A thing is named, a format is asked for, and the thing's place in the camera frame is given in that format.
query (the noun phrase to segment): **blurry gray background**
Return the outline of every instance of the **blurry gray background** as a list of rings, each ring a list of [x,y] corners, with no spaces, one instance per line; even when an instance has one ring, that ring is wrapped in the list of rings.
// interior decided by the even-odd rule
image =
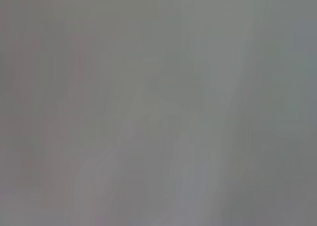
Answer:
[[[0,0],[0,224],[317,224],[315,0]]]

